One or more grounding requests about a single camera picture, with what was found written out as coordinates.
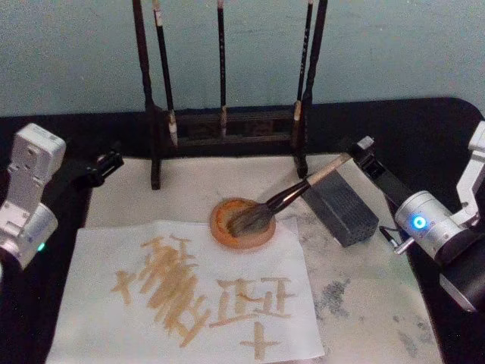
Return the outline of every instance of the calligraphy brush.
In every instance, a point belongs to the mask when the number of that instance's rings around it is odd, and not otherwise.
[[[300,116],[302,111],[303,80],[305,79],[306,55],[308,53],[308,39],[310,37],[311,13],[313,12],[313,0],[308,0],[306,11],[305,33],[303,36],[302,63],[300,64],[300,77],[298,81],[298,92],[295,102],[295,113],[293,115],[293,138],[292,147],[296,147],[296,136],[298,134]]]
[[[266,231],[273,216],[285,209],[308,188],[323,180],[350,158],[350,155],[343,153],[317,173],[271,197],[266,203],[259,203],[256,206],[247,208],[227,222],[227,230],[233,237]]]
[[[168,109],[168,130],[174,146],[178,146],[177,121],[175,120],[174,99],[172,98],[172,86],[170,73],[168,71],[167,47],[165,46],[164,27],[161,22],[160,2],[152,0],[153,15],[155,16],[155,26],[157,27],[158,48],[160,49],[161,69],[164,74],[165,95],[167,96]]]
[[[217,25],[219,28],[219,63],[221,70],[221,136],[226,136],[226,49],[224,45],[224,0],[217,0]]]

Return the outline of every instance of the ink stain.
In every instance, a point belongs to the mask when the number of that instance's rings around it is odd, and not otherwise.
[[[399,334],[399,339],[404,344],[404,348],[408,352],[409,356],[411,358],[415,358],[416,354],[418,353],[418,347],[416,347],[415,342],[404,332],[397,331],[397,333]]]
[[[416,324],[416,326],[418,326],[418,328],[421,330],[421,333],[418,336],[418,340],[423,344],[432,344],[433,334],[430,325],[420,317],[417,317],[417,319],[418,323]]]
[[[328,309],[330,313],[336,317],[349,317],[349,312],[343,307],[343,294],[347,284],[350,283],[350,279],[344,282],[333,281],[328,284],[321,293],[321,298],[315,303],[317,311],[317,319],[322,320],[322,311]]]

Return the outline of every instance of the brush tip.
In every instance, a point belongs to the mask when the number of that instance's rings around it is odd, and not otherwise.
[[[250,207],[227,222],[227,230],[233,237],[259,234],[268,229],[273,213],[262,203]]]

